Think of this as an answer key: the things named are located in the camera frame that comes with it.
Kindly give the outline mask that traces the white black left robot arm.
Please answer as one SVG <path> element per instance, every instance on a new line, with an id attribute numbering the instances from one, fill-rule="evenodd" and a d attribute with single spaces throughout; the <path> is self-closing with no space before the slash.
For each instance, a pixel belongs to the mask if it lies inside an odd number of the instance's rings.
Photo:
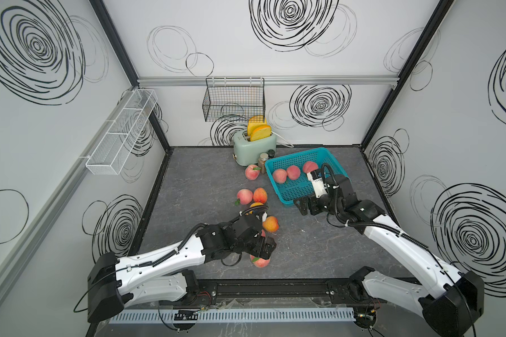
<path id="1" fill-rule="evenodd" d="M 100 323 L 136 304 L 174 302 L 191 295 L 195 278 L 186 268 L 222 261 L 231 254 L 270 259 L 276 242 L 262 230 L 256 215 L 241 214 L 225 223 L 197 224 L 184 240 L 145 254 L 100 256 L 87 277 L 88 323 Z"/>

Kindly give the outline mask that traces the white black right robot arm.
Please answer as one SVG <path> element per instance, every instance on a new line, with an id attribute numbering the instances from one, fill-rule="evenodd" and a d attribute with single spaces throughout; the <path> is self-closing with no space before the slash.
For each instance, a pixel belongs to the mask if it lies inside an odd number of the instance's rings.
<path id="1" fill-rule="evenodd" d="M 478 275 L 443 261 L 376 203 L 357 198 L 346 176 L 316 170 L 306 177 L 313 193 L 294 200 L 302 215 L 334 216 L 335 227 L 353 228 L 376 242 L 417 280 L 406 282 L 363 267 L 349 277 L 352 299 L 393 303 L 423 318 L 439 336 L 463 336 L 476 329 L 484 311 L 484 282 Z"/>

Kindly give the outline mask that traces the pink peach front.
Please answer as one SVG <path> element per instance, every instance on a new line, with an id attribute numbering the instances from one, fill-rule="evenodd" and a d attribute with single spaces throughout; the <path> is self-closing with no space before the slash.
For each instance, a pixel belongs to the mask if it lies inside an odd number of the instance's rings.
<path id="1" fill-rule="evenodd" d="M 265 268 L 271 262 L 270 259 L 263 259 L 263 258 L 259 258 L 259 257 L 254 257 L 253 255 L 250 255 L 250 261 L 257 268 Z"/>

